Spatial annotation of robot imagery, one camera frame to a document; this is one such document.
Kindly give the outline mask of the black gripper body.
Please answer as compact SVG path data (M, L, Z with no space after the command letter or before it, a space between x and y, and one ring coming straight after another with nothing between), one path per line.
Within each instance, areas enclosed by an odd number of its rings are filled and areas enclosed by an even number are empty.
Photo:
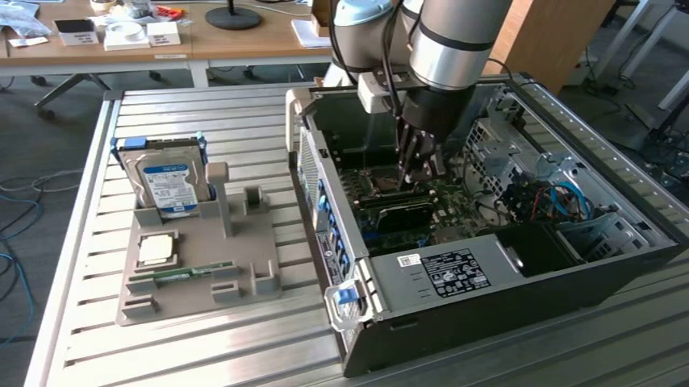
M412 89L404 100L404 121L417 130L445 142L458 126L476 93L476 86L448 91L434 88Z

